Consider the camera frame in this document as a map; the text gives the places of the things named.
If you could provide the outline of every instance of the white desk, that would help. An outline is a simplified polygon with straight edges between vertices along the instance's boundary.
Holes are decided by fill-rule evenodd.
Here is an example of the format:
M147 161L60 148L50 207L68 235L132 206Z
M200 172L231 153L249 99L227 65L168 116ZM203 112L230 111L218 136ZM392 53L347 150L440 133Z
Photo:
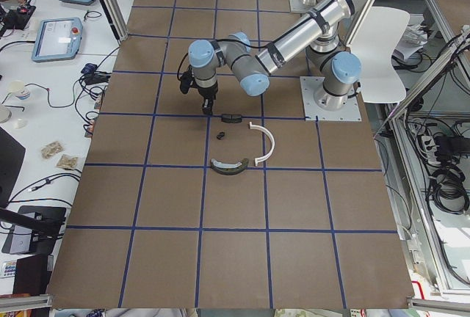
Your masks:
M129 18L133 1L117 0L126 21ZM80 77L80 70L84 65L88 62L99 64L118 44L98 0L90 6L68 4L58 0L34 0L33 4L37 7L32 17L35 21L74 16L83 21L87 10L99 11L102 13L102 17L98 20L90 19L84 22L83 39L79 54L75 59L61 62L33 62L31 60L32 44L15 45L2 51L0 53L0 74L3 75L3 79L0 81L0 98L3 100L7 95L8 84L12 80L19 79L25 84L35 83L48 87L51 91L53 105L69 104L73 100L73 83ZM34 40L35 38L36 32L34 31L15 31L11 36L0 39L0 46L15 40ZM100 70L112 71L117 54L118 51L114 52L100 66ZM81 90L78 84L77 86L76 94ZM34 86L28 88L31 91L31 96L27 100L20 101L16 97L10 96L5 103L6 105L25 106L25 111L11 109L11 119L0 124L0 127L8 131L26 148L24 163L13 194L36 180L63 172L56 167L62 154L78 156L80 158L79 169L81 169L90 146L90 139L84 137L83 120L77 115L73 105L68 108L52 109L47 104L45 90ZM91 98L85 96L79 100L78 108L84 115L93 110L94 104L95 102ZM27 120L27 125L24 128L14 128L18 118ZM41 148L53 141L59 141L65 150L50 159L43 159L40 153ZM72 203L77 186L78 183L72 178L60 178L36 192L23 192L16 200L52 197ZM67 207L64 203L47 200L33 203L13 203L8 206L8 209L17 211L21 205ZM0 245L3 245L5 238L5 235L0 235ZM60 242L57 241L52 253L54 260L57 258ZM26 256L0 253L0 263L24 257ZM0 280L0 294L11 294L13 281L13 278Z
M117 0L120 11L124 20L127 22L131 13L132 3L134 0ZM39 23L41 20L49 18L71 18L77 17L83 23L82 43L80 45L80 54L101 54L107 55L116 48L116 39L109 27L108 20L101 8L99 0L91 5L80 5L65 3L59 0L32 0L32 4L36 6L36 11L32 16L32 22ZM87 10L95 10L101 13L100 18L90 18L84 21L84 15ZM25 31L15 31L11 36L0 39L0 46L16 40L35 40L37 32L27 29ZM32 44L21 44L9 47L10 51L28 51L31 52Z

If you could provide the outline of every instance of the chair seat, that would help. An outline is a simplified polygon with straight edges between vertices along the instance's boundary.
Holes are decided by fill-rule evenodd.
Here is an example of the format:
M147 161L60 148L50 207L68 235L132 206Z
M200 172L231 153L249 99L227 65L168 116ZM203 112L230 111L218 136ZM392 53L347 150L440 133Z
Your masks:
M410 14L390 7L371 7L350 45L361 61L361 90L366 103L399 103L405 86L391 64L391 55L408 25Z

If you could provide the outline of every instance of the white cylindrical object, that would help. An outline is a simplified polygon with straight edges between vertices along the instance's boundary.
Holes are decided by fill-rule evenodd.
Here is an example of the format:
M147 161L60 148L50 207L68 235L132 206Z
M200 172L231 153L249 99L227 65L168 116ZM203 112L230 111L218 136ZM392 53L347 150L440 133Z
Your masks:
M8 93L12 93L16 98L21 100L25 100L31 95L28 88L24 85L24 82L20 80L10 82L8 85Z
M0 123L6 123L12 117L12 112L3 104L0 104Z

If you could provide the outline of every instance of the mounting plate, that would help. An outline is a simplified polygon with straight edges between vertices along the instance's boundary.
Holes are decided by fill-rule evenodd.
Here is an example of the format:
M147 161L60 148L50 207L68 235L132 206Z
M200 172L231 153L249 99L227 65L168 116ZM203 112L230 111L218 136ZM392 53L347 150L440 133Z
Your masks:
M291 6L291 12L295 12L298 14L304 14L310 9L310 7L307 7L302 4L300 0L289 0L289 4Z
M301 76L300 86L302 88L303 110L306 121L327 120L327 121L361 121L356 97L347 100L346 104L335 112L330 112L320 108L314 100L314 92L323 82L323 77Z

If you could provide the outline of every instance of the black monitor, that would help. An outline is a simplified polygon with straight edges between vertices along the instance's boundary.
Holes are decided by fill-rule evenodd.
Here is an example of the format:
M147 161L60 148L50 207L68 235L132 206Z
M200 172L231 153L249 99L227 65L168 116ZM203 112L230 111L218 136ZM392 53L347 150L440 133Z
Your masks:
M65 220L65 208L23 205L18 213L5 209L23 165L26 149L0 128L0 221L12 224L1 251L51 254Z

